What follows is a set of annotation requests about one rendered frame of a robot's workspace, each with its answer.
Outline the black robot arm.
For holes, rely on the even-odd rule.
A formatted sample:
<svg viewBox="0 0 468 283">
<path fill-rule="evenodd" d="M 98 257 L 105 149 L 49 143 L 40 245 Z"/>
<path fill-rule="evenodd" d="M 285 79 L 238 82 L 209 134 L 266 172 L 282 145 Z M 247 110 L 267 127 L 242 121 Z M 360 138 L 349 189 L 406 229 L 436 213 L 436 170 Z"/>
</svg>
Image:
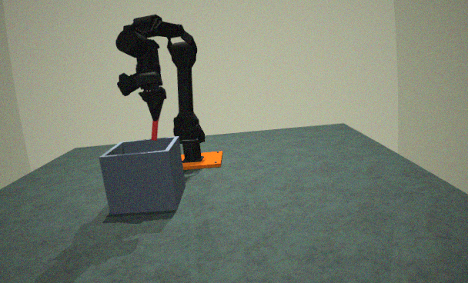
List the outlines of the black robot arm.
<svg viewBox="0 0 468 283">
<path fill-rule="evenodd" d="M 177 82 L 179 96 L 179 113 L 174 117 L 174 136 L 179 136 L 179 144 L 182 144 L 184 159 L 182 163 L 199 162 L 201 156 L 200 143 L 205 141 L 205 133 L 199 125 L 199 120 L 193 112 L 192 103 L 192 67 L 196 62 L 197 47 L 193 37 L 187 33 L 182 25 L 163 22 L 158 15 L 149 15 L 134 18 L 131 25 L 123 26 L 115 45 L 119 51 L 140 60 L 157 58 L 159 60 L 159 45 L 154 36 L 167 37 L 167 49 L 172 56 L 172 61 L 177 67 Z M 184 42 L 172 43 L 171 38 L 181 37 Z M 149 38 L 149 39 L 147 39 Z M 128 76 L 125 73 L 119 75 L 119 87 L 124 96 L 137 90 L 133 79 L 140 74 Z"/>
</svg>

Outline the red peg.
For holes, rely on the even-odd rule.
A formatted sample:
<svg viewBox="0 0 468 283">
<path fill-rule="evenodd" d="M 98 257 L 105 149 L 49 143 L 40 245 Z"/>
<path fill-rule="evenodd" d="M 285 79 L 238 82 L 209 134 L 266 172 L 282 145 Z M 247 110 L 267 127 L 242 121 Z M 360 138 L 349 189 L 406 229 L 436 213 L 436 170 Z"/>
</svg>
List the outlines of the red peg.
<svg viewBox="0 0 468 283">
<path fill-rule="evenodd" d="M 152 122 L 152 140 L 157 140 L 158 120 Z"/>
</svg>

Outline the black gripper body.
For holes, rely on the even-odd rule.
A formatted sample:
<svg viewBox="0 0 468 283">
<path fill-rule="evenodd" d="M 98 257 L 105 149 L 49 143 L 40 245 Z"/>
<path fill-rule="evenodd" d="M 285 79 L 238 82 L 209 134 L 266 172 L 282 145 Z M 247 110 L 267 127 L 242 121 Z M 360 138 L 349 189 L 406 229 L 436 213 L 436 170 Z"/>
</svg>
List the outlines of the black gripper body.
<svg viewBox="0 0 468 283">
<path fill-rule="evenodd" d="M 165 89 L 162 86 L 162 78 L 160 73 L 160 63 L 157 58 L 147 58 L 138 61 L 136 65 L 137 70 L 139 70 L 140 74 L 136 75 L 133 79 L 134 87 L 138 89 L 144 88 L 143 92 L 147 92 L 149 90 L 155 89 L 163 89 L 164 95 L 166 99 Z"/>
</svg>

